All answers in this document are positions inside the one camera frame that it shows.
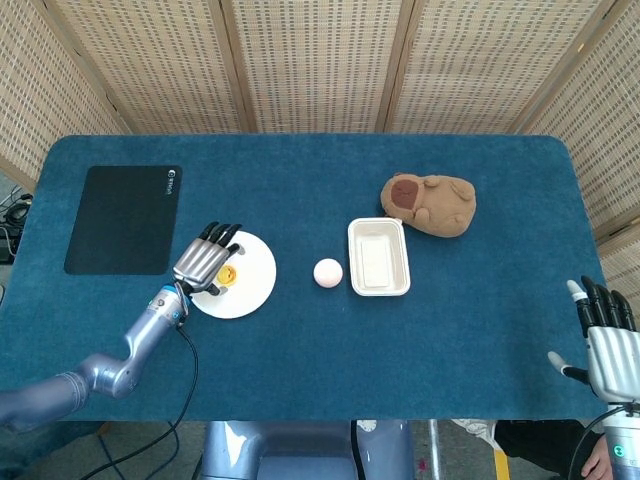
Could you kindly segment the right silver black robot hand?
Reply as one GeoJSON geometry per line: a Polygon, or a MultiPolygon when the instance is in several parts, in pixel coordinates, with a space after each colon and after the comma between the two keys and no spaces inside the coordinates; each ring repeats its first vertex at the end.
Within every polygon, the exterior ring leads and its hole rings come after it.
{"type": "Polygon", "coordinates": [[[637,403],[639,331],[630,303],[620,292],[587,276],[566,285],[585,340],[588,367],[574,367],[553,351],[547,353],[549,362],[564,377],[589,386],[607,404],[637,403]]]}

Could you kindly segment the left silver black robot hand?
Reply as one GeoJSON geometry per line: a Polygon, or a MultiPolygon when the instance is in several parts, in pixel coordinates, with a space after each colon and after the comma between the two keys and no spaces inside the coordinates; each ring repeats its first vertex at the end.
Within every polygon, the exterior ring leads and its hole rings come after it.
{"type": "Polygon", "coordinates": [[[174,283],[181,293],[221,294],[214,281],[224,264],[239,251],[240,245],[231,241],[241,227],[211,222],[189,244],[172,269],[174,283]]]}

